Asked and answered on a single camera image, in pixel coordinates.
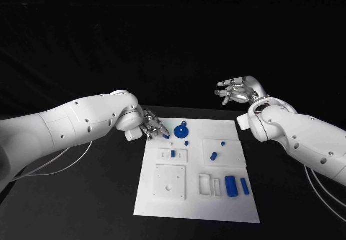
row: blue object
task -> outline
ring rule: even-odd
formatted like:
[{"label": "blue object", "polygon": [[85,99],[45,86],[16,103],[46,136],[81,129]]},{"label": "blue object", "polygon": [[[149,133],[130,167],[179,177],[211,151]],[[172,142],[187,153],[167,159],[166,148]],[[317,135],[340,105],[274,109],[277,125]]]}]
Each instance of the blue object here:
[{"label": "blue object", "polygon": [[225,188],[226,195],[231,198],[238,197],[237,178],[234,176],[225,176]]},{"label": "blue object", "polygon": [[247,180],[245,180],[245,178],[241,178],[239,181],[241,181],[244,193],[245,193],[245,195],[249,195],[251,193],[249,193],[249,189],[248,189],[248,185],[247,185]]},{"label": "blue object", "polygon": [[186,121],[182,122],[182,126],[177,126],[175,128],[175,136],[179,138],[179,139],[185,139],[189,135],[189,129],[186,127]]},{"label": "blue object", "polygon": [[213,152],[213,153],[212,153],[212,156],[211,156],[211,160],[215,161],[216,157],[218,157],[218,153]]}]

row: table surface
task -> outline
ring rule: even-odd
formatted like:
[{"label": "table surface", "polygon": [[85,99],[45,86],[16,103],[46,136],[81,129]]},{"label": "table surface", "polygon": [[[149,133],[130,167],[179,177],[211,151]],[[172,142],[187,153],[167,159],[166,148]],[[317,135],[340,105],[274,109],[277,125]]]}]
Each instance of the table surface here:
[{"label": "table surface", "polygon": [[[162,118],[237,120],[238,111],[150,107]],[[111,130],[94,141],[84,159],[51,176],[17,181],[0,206],[0,239],[280,239],[346,236],[346,223],[333,215],[311,189],[303,165],[281,145],[258,142],[237,124],[261,224],[134,216],[146,138],[128,142]],[[88,144],[74,147],[40,173],[66,167]],[[35,169],[58,154],[38,160]],[[346,202],[346,188],[320,177],[330,192]],[[346,211],[327,198],[346,216]]]}]

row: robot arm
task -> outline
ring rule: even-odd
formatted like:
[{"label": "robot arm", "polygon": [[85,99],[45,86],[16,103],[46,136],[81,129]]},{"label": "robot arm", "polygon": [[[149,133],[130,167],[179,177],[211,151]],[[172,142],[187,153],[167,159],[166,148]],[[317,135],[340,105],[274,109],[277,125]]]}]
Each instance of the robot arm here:
[{"label": "robot arm", "polygon": [[293,106],[267,95],[251,76],[218,83],[229,86],[215,94],[229,101],[249,103],[248,113],[237,118],[242,130],[254,137],[277,141],[287,154],[309,168],[346,186],[346,131],[309,115],[300,115]]},{"label": "robot arm", "polygon": [[143,132],[170,138],[156,114],[124,90],[76,99],[45,112],[0,121],[0,192],[20,170],[49,154],[89,143],[115,127],[128,141]]}]

